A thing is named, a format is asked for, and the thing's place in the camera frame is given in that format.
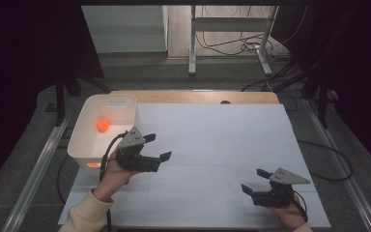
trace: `orange ball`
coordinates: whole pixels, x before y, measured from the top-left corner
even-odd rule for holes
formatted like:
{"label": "orange ball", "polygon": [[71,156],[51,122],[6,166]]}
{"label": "orange ball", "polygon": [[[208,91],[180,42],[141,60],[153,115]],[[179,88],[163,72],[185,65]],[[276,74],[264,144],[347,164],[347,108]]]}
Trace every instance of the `orange ball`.
{"label": "orange ball", "polygon": [[100,132],[106,132],[108,130],[108,122],[104,119],[98,120],[96,127]]}

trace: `dark background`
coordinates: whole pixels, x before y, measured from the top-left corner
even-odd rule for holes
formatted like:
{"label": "dark background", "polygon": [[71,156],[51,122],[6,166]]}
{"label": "dark background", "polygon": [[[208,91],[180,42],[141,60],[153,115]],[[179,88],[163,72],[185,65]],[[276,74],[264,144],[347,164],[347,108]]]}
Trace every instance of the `dark background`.
{"label": "dark background", "polygon": [[[307,46],[336,23],[343,9],[315,13]],[[301,54],[313,61],[319,49]],[[79,77],[102,77],[83,13],[72,1],[0,1],[0,167],[22,135],[38,93],[57,73],[73,94]],[[371,2],[364,1],[328,62],[329,87],[338,94],[336,110],[371,153]]]}

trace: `human hand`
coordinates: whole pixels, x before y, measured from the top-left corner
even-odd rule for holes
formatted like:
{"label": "human hand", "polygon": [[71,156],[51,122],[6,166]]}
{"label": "human hand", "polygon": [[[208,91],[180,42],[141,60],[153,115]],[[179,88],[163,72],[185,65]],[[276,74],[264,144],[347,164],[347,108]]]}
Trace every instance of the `human hand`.
{"label": "human hand", "polygon": [[106,169],[100,184],[93,191],[93,195],[100,201],[111,202],[111,196],[123,185],[130,177],[139,172],[127,171],[123,169],[116,159],[116,150],[108,158]]}
{"label": "human hand", "polygon": [[[300,203],[300,200],[296,194],[294,194],[294,199]],[[274,211],[279,216],[289,231],[294,231],[306,223],[305,219],[300,213],[300,210],[292,203],[284,208],[267,208]]]}

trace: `white table surface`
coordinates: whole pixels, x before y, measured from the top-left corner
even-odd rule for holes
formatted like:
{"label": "white table surface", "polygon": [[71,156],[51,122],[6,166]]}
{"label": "white table surface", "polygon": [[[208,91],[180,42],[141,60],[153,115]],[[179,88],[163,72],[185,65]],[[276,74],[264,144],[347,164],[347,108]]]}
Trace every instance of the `white table surface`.
{"label": "white table surface", "polygon": [[[139,103],[143,135],[155,133],[143,156],[172,151],[157,173],[132,177],[114,196],[112,224],[186,229],[281,228],[278,217],[242,192],[270,190],[256,169],[282,167],[311,181],[295,185],[311,227],[330,227],[281,104]],[[99,178],[79,169],[59,223]]]}

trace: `white plastic bin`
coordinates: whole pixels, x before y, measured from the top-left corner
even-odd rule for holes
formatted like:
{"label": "white plastic bin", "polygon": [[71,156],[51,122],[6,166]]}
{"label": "white plastic bin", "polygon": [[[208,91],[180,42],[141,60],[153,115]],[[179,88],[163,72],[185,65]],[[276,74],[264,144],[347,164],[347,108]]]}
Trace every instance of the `white plastic bin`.
{"label": "white plastic bin", "polygon": [[[128,94],[94,95],[87,99],[77,118],[71,141],[69,155],[92,176],[99,176],[101,158],[110,142],[119,133],[140,127],[137,116],[136,98]],[[108,130],[100,132],[98,120],[106,120]],[[110,150],[112,152],[120,139]]]}

